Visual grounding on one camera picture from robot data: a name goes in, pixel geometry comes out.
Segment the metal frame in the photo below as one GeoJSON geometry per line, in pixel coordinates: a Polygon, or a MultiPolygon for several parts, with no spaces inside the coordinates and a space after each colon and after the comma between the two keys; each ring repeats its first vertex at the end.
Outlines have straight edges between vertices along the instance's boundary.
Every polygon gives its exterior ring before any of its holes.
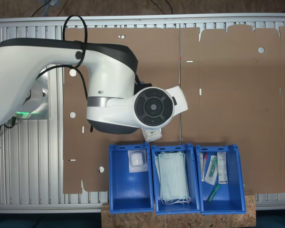
{"type": "MultiPolygon", "coordinates": [[[[61,39],[66,17],[0,19],[0,42],[16,37],[61,39]]],[[[89,28],[228,29],[285,26],[285,13],[84,17],[89,28]]],[[[82,28],[74,17],[69,28],[82,28]]],[[[49,72],[50,120],[18,121],[0,133],[0,213],[100,212],[107,192],[63,194],[63,71],[49,72]]],[[[285,193],[256,195],[256,209],[285,209],[285,193]]]]}

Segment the white label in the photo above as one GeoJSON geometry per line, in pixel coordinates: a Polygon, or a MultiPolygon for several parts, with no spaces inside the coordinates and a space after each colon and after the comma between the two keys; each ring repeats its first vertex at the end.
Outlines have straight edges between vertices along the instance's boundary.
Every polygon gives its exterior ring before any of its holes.
{"type": "Polygon", "coordinates": [[[158,140],[162,136],[161,129],[149,130],[149,129],[142,128],[142,134],[144,136],[144,139],[148,143],[152,142],[152,141],[155,141],[155,140],[158,140]]]}
{"type": "Polygon", "coordinates": [[[228,184],[226,152],[218,152],[218,183],[228,184]]]}

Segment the green syringe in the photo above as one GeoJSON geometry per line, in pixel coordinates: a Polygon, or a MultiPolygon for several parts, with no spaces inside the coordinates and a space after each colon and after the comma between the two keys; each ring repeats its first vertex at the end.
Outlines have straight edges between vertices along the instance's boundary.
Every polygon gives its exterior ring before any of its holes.
{"type": "Polygon", "coordinates": [[[218,165],[218,158],[214,158],[212,166],[211,166],[211,170],[210,170],[210,173],[209,173],[209,177],[213,177],[213,174],[215,172],[215,169],[216,169],[217,165],[218,165]]]}
{"type": "Polygon", "coordinates": [[[215,196],[215,194],[217,193],[217,191],[219,190],[220,188],[220,184],[217,184],[214,189],[212,190],[210,196],[208,197],[207,199],[207,202],[210,203],[212,200],[213,200],[213,197],[215,196]]]}

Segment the blue plastic bin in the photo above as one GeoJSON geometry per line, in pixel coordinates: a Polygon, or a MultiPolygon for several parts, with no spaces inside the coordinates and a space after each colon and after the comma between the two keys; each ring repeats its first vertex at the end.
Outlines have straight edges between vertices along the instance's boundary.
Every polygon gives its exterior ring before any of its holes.
{"type": "Polygon", "coordinates": [[[237,145],[230,146],[195,146],[196,167],[199,179],[199,199],[200,208],[203,215],[216,214],[245,214],[246,203],[244,194],[244,184],[242,178],[241,159],[237,145]],[[228,184],[220,184],[220,188],[215,194],[213,200],[208,203],[207,199],[214,186],[201,181],[200,171],[200,152],[207,152],[207,163],[205,175],[207,173],[211,155],[217,155],[217,152],[226,152],[226,165],[228,184]]]}
{"type": "Polygon", "coordinates": [[[193,154],[192,144],[178,145],[178,146],[152,146],[152,167],[153,167],[153,182],[154,182],[154,199],[157,215],[167,214],[184,214],[184,213],[200,213],[198,182],[195,169],[195,159],[193,154]],[[161,185],[158,178],[155,156],[161,152],[170,151],[184,151],[186,154],[186,175],[189,188],[189,195],[191,197],[190,204],[172,204],[164,205],[160,198],[161,185]]]}
{"type": "Polygon", "coordinates": [[[110,212],[154,211],[150,145],[109,146],[110,212]],[[129,172],[128,150],[146,150],[148,171],[129,172]]]}

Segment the wooden board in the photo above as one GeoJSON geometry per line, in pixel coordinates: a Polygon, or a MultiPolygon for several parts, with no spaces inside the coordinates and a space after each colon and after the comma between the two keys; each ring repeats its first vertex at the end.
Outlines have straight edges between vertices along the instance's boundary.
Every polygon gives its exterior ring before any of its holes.
{"type": "Polygon", "coordinates": [[[109,204],[101,210],[102,228],[238,228],[254,227],[256,222],[256,197],[246,193],[246,214],[202,215],[175,214],[156,215],[154,212],[110,214],[109,204]]]}

